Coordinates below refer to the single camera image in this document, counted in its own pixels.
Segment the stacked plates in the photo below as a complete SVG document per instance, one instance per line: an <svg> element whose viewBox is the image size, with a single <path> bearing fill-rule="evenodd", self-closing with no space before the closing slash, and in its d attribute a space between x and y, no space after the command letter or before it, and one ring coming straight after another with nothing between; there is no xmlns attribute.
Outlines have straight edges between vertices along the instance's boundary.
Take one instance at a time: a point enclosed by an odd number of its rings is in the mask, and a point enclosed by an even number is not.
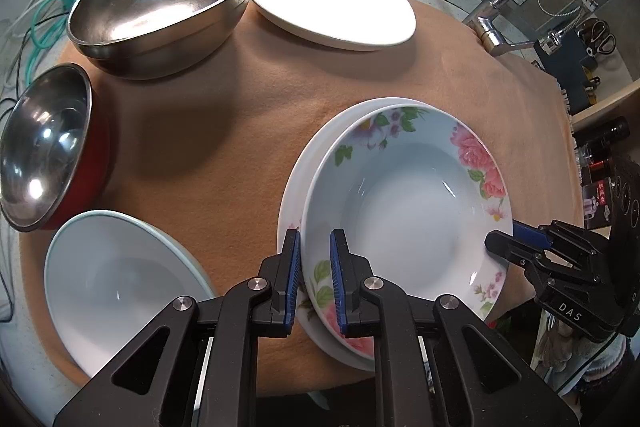
<svg viewBox="0 0 640 427"><path fill-rule="evenodd" d="M282 197L278 245L302 235L305 288L296 320L326 353L373 371L372 339L345 339L335 318L331 230L409 295L451 293L485 318L507 263L491 230L512 233L504 181L478 136L456 118L406 98L367 100L335 116L307 144Z"/></svg>

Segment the red bowl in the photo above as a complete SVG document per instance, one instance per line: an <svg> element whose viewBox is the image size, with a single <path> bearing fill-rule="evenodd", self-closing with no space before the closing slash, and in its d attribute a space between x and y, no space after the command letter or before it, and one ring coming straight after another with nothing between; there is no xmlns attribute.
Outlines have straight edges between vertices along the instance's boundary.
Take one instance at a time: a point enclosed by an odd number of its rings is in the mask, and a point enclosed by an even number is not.
<svg viewBox="0 0 640 427"><path fill-rule="evenodd" d="M106 115L89 77L59 64L24 91L0 139L0 207L20 232L57 229L87 210L110 163Z"/></svg>

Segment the teal cable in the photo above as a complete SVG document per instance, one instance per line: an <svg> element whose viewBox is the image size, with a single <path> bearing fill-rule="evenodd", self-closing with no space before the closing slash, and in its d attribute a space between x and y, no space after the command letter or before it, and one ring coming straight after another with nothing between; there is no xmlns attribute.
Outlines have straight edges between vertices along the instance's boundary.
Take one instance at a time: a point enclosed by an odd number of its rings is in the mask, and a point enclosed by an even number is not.
<svg viewBox="0 0 640 427"><path fill-rule="evenodd" d="M55 2L55 1L56 0L45 0L43 3L40 4L40 6L38 6L38 9L36 10L36 12L33 14L33 17L31 18L31 41L33 42L34 49L31 51L31 54L29 55L29 58L27 60L26 75L25 75L25 78L26 78L25 82L27 86L31 84L31 77L33 74L33 70L38 63L38 58L40 56L40 53L44 50L50 49L56 42L58 42L58 39L63 35L65 31L67 17L64 17L62 20L57 20L55 23L53 23L44 32L42 38L38 38L38 36L36 35L36 24L38 23L38 17L42 13L42 11L45 9L45 7L48 7L52 2ZM70 2L70 0L67 0L66 3L64 0L60 0L60 2L62 2L63 4L63 9L70 10L75 0L73 0L72 2Z"/></svg>

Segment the white bowl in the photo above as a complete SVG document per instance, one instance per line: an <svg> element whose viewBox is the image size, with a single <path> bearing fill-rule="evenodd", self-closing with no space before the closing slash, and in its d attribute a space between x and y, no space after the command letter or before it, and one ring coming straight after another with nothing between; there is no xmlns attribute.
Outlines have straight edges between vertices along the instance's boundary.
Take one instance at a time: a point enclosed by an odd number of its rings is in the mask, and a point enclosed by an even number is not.
<svg viewBox="0 0 640 427"><path fill-rule="evenodd" d="M511 234L504 181L489 151L463 123L426 104L394 105L351 125L314 176L302 217L309 298L338 334L329 237L345 230L352 253L409 295L458 296L484 318L500 293L506 261L491 256L491 230Z"/></svg>
<svg viewBox="0 0 640 427"><path fill-rule="evenodd" d="M47 251L44 291L62 343L89 377L176 297L216 296L177 241L112 210L84 212L58 230Z"/></svg>

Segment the plate rim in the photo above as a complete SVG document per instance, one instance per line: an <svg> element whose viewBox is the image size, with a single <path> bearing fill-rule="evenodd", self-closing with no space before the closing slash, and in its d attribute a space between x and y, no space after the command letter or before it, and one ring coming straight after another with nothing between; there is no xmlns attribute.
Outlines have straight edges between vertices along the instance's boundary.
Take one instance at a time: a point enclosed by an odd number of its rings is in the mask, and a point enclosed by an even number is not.
<svg viewBox="0 0 640 427"><path fill-rule="evenodd" d="M495 168L498 171L498 174L500 174L500 179L502 180L502 184L504 186L504 191L505 191L505 199L509 205L509 210L510 210L510 214L511 214L511 220L508 222L509 223L509 227L512 229L511 233L513 234L513 213L511 211L511 198L509 197L509 191L507 188L506 183L504 182L504 176L502 175L502 172L500 171L500 167L498 166L497 162L495 161L495 158L493 156L493 154L491 153L491 151L489 150L489 148L485 145L485 143L480 139L480 137L478 136L478 134L476 134L467 124L465 124L463 121L459 120L458 118L456 118L455 116L453 116L452 114L439 109L437 107L434 107L433 105L430 105L428 103L425 102L418 102L418 103L414 103L414 104L409 104L409 105L418 105L421 107L425 107L428 108L429 110L434 110L435 112L439 112L445 116L448 116L452 121L456 122L457 124L461 124L462 126L464 126L464 128L466 130L468 130L482 145L482 147L487 151L487 153L489 154L489 156L491 157L492 161L494 162ZM324 166L326 165L326 163L329 161L329 159L332 157L332 153L334 152L334 149L340 145L340 143L345 139L345 137L347 137L351 132L353 132L354 129L356 129L357 126L359 126L361 123L363 123L365 120L369 120L370 118L372 118L374 116L374 114L386 111L386 110L390 110L392 108L396 108L396 107L404 107L398 104L393 104L393 105L389 105L386 107L383 107L379 110L374 110L371 111L369 114L363 116L362 118L358 119L357 122L353 123L352 125L349 126L348 129L346 129L342 134L340 134L340 136L334 141L334 143L332 144L332 146L329 148L329 150L325 153L324 157L322 158L322 162L320 164L320 166L318 167L318 169L316 169L316 172L314 173L314 177L312 179L311 185L309 187L309 190L306 194L306 200L305 200L305 210L303 212L303 216L302 216L302 220L300 222L300 247L301 250L304 251L305 250L305 233L303 232L303 229L305 228L305 223L306 223L306 217L308 214L308 209L309 209L309 203L311 200L311 196L313 194L313 190L316 186L316 183L318 181L318 178L320 176L320 172L323 170ZM509 266L507 261L504 261L503 263L501 262L500 259L494 259L493 257L491 257L491 259L497 263L502 265L502 269L504 272L504 277L502 279L502 285L500 286L500 289L498 290L498 295L495 298L495 301L492 303L491 308L487 311L487 315L491 312L491 310L494 308L495 303L498 301L498 298L500 297L500 293L502 293L502 288L504 287L504 280L506 278L506 272L507 272L507 268ZM304 269L304 262L302 261L302 279L305 280L305 269ZM345 343L339 336L338 334L334 331L334 329L328 325L326 323L326 319L324 317L324 315L321 314L321 312L318 311L317 308L317 303L315 301L315 299L313 299L311 297L311 295L309 295L309 300L311 301L311 304L313 304L314 309L316 310L316 314L319 316L320 320L322 321L322 323L324 324L324 326L329 330L329 332L345 347L347 347L348 349L352 350L354 353L358 353L361 357L365 357L366 359L369 360L373 360L372 357L368 357L367 355L365 355L364 353L361 353L357 350L355 350L353 347L351 347L349 344Z"/></svg>
<svg viewBox="0 0 640 427"><path fill-rule="evenodd" d="M404 39L404 40L402 40L402 41L393 42L393 43L391 43L391 44L373 44L373 43L370 43L370 42L369 42L369 43L367 43L367 42L357 42L357 41L352 41L352 40L349 40L349 39L342 39L342 38L340 38L340 37L335 37L335 36L330 36L330 35L325 35L325 34L322 34L322 33L318 33L318 32L316 32L316 31L314 31L313 29L309 29L309 28L308 28L308 27L306 27L306 26L300 26L299 24L293 23L293 22L291 22L291 21L289 21L289 20L286 20L285 18L283 18L283 17L281 17L281 16L279 16L279 15L275 14L273 11L271 11L271 10L269 10L269 9L265 8L265 7L263 6L263 4L262 4L262 3L260 3L260 1L258 1L258 0L252 0L252 1L253 1L253 2L255 2L255 3L260 7L260 10L263 10L263 11L265 11L265 12L269 13L269 14L270 14L271 16L273 16L274 18L276 18L276 19L278 19L278 20L281 20L281 21L283 21L283 22L287 23L287 25L295 26L296 28L299 28L299 29L300 29L300 30L302 30L302 31L308 32L308 33L312 34L313 36L318 36L318 37L323 38L323 39L329 39L329 40L331 40L331 41L335 41L336 43L343 43L343 44L347 44L347 45L350 45L350 46L360 46L360 47L370 48L370 50L371 50L371 51L381 50L381 49L384 49L384 48L390 48L390 47L392 47L392 46L398 46L398 45L400 45L400 44L403 44L404 42L407 42L408 40L410 40L410 39L411 39L411 37L413 37L413 36L415 35L415 31L416 31L416 28L417 28L417 22L416 22L416 19L415 19L415 12L414 12L414 8L411 6L411 3L409 3L409 1L408 1L408 0L404 0L404 2L405 2L405 3L406 3L406 5L408 6L409 11L411 12L411 14L412 14L412 16L413 16L413 27L414 27L414 28L413 28L413 30L411 31L411 34L410 34L407 38L405 38L405 39ZM268 20L270 20L270 22L271 22L271 23L276 24L273 20L271 20L271 19L268 19ZM323 43L323 42L317 42L317 41L313 41L313 40L311 40L311 41L312 41L312 42L319 43L319 44L322 44L322 45L325 45L325 46L327 46L327 45L328 45L328 44L325 44L325 43Z"/></svg>

